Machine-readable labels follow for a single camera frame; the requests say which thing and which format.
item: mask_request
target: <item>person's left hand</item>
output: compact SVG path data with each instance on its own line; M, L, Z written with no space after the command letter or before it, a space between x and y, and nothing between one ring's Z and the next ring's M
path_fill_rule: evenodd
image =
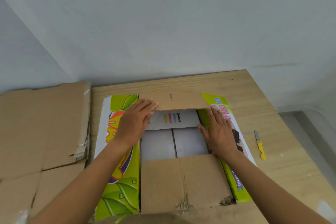
M136 103L132 104L120 118L113 141L118 141L127 150L135 145L144 133L149 119L158 104L158 102L153 102L152 99L147 101L139 99Z

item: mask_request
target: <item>forearm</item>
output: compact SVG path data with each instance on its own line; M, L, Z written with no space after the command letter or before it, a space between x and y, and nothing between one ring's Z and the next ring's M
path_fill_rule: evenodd
M97 158L33 218L30 224L87 223L126 151L116 141L109 142Z
M269 223L329 223L271 180L243 154L237 154L227 164Z

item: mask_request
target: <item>finger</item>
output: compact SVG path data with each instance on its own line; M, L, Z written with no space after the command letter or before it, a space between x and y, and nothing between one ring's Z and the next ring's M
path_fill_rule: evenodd
M226 125L226 120L225 120L225 118L224 118L224 115L222 114L222 111L221 111L221 110L217 110L217 112L218 112L218 114L220 115L220 117L221 117L221 119L222 119L222 123L223 123L224 125Z
M153 102L153 99L143 101L140 105L138 105L138 107L136 109L139 110L139 111L142 111L144 108L149 106L152 102Z
M138 105L140 105L140 104L141 104L142 102L144 102L144 101L145 101L144 98L139 99L139 100L136 101L135 103L131 104L131 106L128 108L128 110L129 110L129 109L131 109L131 110L136 109L136 108L138 107Z
M159 105L159 102L153 102L151 104L149 104L147 107L145 107L141 113L146 116L149 113L153 112L155 110L155 108L157 108L157 106Z
M232 125L232 121L231 121L231 119L227 119L227 120L226 120L226 124L227 124L227 126L229 127L229 129L233 129L233 125Z
M148 123L149 123L149 120L151 119L152 114L153 114L153 112L150 112L150 113L147 114L146 117L144 118L143 123L142 123L142 131L145 131L145 130L146 130L147 125L148 125Z
M216 124L217 122L216 122L215 116L213 116L212 110L210 108L207 108L207 114L208 114L208 118L210 121L210 125Z
M217 110L214 107L211 107L211 111L213 113L213 116L215 116L216 122L217 124L223 124L222 122L222 118L220 117L220 115L218 114Z
M208 141L210 139L208 131L202 125L198 125L198 128L201 134L203 135L205 141Z

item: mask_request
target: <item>yellow knife handle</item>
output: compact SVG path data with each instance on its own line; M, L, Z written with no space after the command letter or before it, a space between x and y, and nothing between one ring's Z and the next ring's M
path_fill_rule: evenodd
M261 152L260 158L262 158L263 160L265 160L266 159L266 155L264 153L263 144L261 143L261 141L257 141L257 143L258 143L259 151Z

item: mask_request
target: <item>wooden table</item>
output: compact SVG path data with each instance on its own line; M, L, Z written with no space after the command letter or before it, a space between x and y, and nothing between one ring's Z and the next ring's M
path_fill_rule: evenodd
M317 211L320 201L336 209L336 193L246 70L135 82L92 89L91 140L95 152L103 99L141 92L195 91L221 95L237 120L257 166L300 201ZM259 157L257 130L267 160ZM135 215L122 223L267 223L254 202L157 215Z

